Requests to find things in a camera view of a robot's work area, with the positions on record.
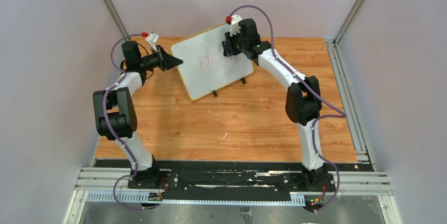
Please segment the yellow framed whiteboard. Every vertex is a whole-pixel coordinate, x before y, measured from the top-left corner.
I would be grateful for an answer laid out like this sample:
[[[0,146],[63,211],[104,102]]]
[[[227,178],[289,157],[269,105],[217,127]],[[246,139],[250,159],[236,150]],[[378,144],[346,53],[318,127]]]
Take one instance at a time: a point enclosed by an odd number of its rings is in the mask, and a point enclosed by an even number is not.
[[[183,60],[177,67],[189,98],[198,100],[253,73],[244,54],[225,57],[222,42],[229,26],[220,24],[176,42],[172,55]]]

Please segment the blue black eraser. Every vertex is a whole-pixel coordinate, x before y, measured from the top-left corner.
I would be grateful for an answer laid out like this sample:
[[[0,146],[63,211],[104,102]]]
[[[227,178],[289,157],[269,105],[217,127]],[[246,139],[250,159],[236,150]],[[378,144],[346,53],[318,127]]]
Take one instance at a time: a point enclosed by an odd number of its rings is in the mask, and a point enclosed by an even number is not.
[[[230,57],[231,54],[229,53],[229,46],[227,41],[222,41],[222,48],[223,48],[223,56],[224,57]]]

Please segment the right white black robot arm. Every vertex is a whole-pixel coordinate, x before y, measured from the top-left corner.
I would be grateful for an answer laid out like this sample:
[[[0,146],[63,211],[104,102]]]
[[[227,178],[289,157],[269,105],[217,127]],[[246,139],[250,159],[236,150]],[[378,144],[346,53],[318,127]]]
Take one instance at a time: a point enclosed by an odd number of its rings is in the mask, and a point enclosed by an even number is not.
[[[253,19],[227,16],[229,31],[222,42],[224,56],[244,54],[247,59],[269,72],[287,91],[285,112],[295,124],[300,140],[303,166],[299,183],[307,190],[334,191],[336,183],[328,172],[329,164],[320,157],[319,122],[322,101],[319,81],[294,69],[276,51],[262,41]]]

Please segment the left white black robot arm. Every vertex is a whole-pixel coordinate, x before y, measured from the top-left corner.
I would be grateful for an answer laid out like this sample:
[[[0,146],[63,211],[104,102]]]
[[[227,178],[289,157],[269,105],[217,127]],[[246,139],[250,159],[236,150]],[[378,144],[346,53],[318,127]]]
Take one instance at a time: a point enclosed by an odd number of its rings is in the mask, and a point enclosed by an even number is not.
[[[183,64],[183,60],[168,54],[160,45],[142,56],[141,47],[136,41],[122,43],[124,62],[118,68],[119,79],[109,88],[95,91],[92,97],[98,134],[117,144],[130,162],[129,186],[153,189],[163,178],[155,157],[143,146],[137,133],[138,118],[132,96],[145,84],[148,72],[156,68],[173,69]]]

